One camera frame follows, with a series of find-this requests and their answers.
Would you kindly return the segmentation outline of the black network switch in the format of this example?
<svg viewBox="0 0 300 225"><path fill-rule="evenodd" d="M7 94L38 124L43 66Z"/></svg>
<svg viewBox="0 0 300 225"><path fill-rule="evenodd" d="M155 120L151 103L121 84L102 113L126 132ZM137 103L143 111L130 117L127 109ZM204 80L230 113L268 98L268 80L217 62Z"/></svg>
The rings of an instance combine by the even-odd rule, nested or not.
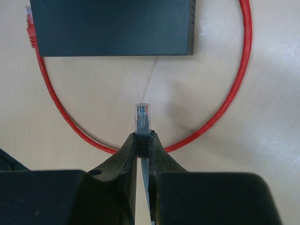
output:
<svg viewBox="0 0 300 225"><path fill-rule="evenodd" d="M194 0L32 0L30 6L43 57L194 51Z"/></svg>

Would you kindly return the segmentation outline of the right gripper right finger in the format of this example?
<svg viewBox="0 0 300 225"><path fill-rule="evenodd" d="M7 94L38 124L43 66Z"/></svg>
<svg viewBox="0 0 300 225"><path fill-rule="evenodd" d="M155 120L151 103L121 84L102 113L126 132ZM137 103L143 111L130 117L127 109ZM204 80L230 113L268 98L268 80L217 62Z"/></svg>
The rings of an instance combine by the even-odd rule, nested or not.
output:
<svg viewBox="0 0 300 225"><path fill-rule="evenodd" d="M267 183L247 172L189 172L149 141L150 218L156 225L280 225Z"/></svg>

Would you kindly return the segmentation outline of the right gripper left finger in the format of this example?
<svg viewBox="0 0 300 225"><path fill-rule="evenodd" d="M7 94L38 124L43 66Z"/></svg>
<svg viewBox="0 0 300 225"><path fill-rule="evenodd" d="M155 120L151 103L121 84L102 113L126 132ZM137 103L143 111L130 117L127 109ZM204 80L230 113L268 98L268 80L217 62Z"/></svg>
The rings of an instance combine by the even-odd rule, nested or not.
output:
<svg viewBox="0 0 300 225"><path fill-rule="evenodd" d="M89 172L39 170L0 153L3 225L132 225L135 222L136 141Z"/></svg>

